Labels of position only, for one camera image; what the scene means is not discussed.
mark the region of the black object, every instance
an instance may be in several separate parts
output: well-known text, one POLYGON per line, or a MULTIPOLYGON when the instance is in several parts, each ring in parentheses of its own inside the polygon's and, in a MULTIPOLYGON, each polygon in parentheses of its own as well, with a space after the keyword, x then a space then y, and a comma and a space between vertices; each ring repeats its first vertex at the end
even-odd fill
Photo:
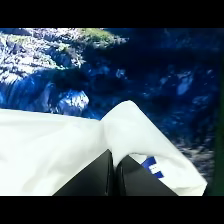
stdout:
POLYGON ((109 150, 67 182, 54 196, 110 196, 113 194, 113 160, 109 150))
POLYGON ((54 196, 177 196, 130 156, 114 175, 109 150, 83 169, 54 196))
POLYGON ((177 196, 130 156, 118 165, 116 179, 121 196, 177 196))

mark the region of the white bag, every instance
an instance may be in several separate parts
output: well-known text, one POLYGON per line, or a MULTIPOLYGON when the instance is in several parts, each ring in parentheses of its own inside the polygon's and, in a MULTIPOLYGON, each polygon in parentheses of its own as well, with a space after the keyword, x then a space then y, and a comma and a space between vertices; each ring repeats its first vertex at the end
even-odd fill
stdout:
POLYGON ((193 164, 131 101, 101 121, 0 110, 0 195, 53 195, 104 151, 114 166, 130 155, 156 160, 159 180, 178 195, 202 195, 207 185, 193 164))

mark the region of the dark green edge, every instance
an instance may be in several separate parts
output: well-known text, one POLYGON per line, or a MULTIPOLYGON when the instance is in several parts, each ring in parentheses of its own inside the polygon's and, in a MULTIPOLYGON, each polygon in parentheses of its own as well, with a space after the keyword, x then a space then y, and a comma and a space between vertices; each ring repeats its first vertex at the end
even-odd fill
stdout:
POLYGON ((211 196, 224 196, 224 57, 220 72, 220 110, 215 140, 215 170, 209 190, 211 196))

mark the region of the white plastic bag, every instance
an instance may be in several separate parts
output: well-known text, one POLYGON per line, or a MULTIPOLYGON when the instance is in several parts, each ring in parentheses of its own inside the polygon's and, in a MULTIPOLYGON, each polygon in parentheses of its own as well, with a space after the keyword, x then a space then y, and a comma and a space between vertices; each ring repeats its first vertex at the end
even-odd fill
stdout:
POLYGON ((160 178, 178 195, 202 195, 207 185, 193 164, 131 101, 101 121, 0 110, 0 195, 53 195, 110 149, 114 166, 129 154, 154 156, 160 178))

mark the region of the rocky surface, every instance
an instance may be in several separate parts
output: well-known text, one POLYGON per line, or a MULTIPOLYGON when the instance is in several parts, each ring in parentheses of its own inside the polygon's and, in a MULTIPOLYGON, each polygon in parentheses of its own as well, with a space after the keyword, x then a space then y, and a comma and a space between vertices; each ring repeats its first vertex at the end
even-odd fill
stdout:
POLYGON ((223 29, 0 28, 0 107, 101 119, 134 101, 211 181, 223 29))

